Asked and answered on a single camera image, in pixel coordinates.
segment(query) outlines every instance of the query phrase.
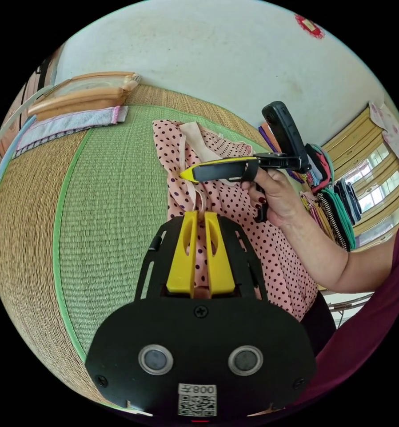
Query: woman's arm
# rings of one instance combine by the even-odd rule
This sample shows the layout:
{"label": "woman's arm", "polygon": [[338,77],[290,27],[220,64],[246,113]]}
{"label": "woman's arm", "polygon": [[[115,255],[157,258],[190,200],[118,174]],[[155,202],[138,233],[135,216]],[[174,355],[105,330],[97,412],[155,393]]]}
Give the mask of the woman's arm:
{"label": "woman's arm", "polygon": [[328,290],[341,294],[372,292],[391,273],[395,237],[360,252],[346,252],[305,210],[280,228],[309,275]]}

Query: striped fabric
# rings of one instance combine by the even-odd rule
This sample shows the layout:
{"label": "striped fabric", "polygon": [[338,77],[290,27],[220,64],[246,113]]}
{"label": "striped fabric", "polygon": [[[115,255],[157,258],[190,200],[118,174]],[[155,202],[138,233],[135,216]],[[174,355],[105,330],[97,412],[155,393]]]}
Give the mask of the striped fabric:
{"label": "striped fabric", "polygon": [[328,221],[330,222],[330,226],[334,231],[334,236],[336,238],[336,243],[339,244],[343,249],[347,250],[347,243],[345,242],[344,238],[342,237],[341,232],[339,231],[339,228],[336,224],[336,221],[334,220],[333,212],[331,210],[331,207],[327,200],[325,200],[325,197],[321,193],[317,193],[315,197],[319,200],[321,206],[324,209],[324,212],[327,216]]}

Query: yellow plastic part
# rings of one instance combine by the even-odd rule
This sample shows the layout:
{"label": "yellow plastic part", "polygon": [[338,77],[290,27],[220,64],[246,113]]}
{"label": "yellow plastic part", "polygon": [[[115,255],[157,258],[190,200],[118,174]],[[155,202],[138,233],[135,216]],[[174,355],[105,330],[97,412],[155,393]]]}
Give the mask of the yellow plastic part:
{"label": "yellow plastic part", "polygon": [[210,296],[230,294],[235,289],[235,282],[217,214],[215,212],[205,212],[204,219],[207,236],[207,266]]}
{"label": "yellow plastic part", "polygon": [[186,212],[167,280],[167,290],[173,294],[194,297],[197,229],[198,211]]}
{"label": "yellow plastic part", "polygon": [[194,169],[198,168],[199,166],[215,165],[219,163],[230,163],[232,161],[249,161],[249,160],[257,160],[257,157],[231,157],[229,159],[206,161],[204,163],[193,165],[190,168],[184,170],[183,172],[180,172],[180,177],[182,179],[186,179],[187,181],[198,183],[198,181],[194,178]]}

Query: woven tatami mat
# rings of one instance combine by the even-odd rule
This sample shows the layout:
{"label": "woven tatami mat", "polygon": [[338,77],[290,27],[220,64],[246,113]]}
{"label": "woven tatami mat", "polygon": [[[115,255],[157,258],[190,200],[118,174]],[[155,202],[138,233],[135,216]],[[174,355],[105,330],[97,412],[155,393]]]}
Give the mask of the woven tatami mat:
{"label": "woven tatami mat", "polygon": [[[267,143],[263,140],[260,132],[249,125],[245,120],[239,118],[234,113],[209,102],[184,95],[183,93],[171,90],[156,88],[153,86],[139,85],[127,100],[127,105],[161,105],[185,113],[204,117],[214,123],[218,123],[225,128],[232,129],[245,138],[256,142],[266,151],[269,151]],[[257,119],[260,120],[260,111],[257,112]]]}
{"label": "woven tatami mat", "polygon": [[86,132],[12,160],[0,184],[0,297],[14,326],[61,381],[95,401],[95,390],[62,321],[52,269],[56,204]]}
{"label": "woven tatami mat", "polygon": [[[167,221],[167,174],[153,143],[156,119],[197,121],[260,149],[202,117],[158,106],[132,105],[125,123],[93,129],[62,195],[55,242],[62,307],[81,358],[105,318],[134,299],[143,257]],[[132,327],[141,325],[127,325],[128,333]]]}

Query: label sticker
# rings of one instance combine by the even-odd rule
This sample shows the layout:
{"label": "label sticker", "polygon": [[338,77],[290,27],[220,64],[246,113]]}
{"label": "label sticker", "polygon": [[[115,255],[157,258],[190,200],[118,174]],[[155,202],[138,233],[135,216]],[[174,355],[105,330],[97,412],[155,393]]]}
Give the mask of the label sticker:
{"label": "label sticker", "polygon": [[309,34],[311,34],[316,39],[323,39],[324,38],[324,31],[319,28],[317,25],[315,25],[312,21],[309,19],[304,18],[300,15],[295,15],[297,23]]}
{"label": "label sticker", "polygon": [[217,416],[215,385],[179,384],[179,415],[189,417]]}

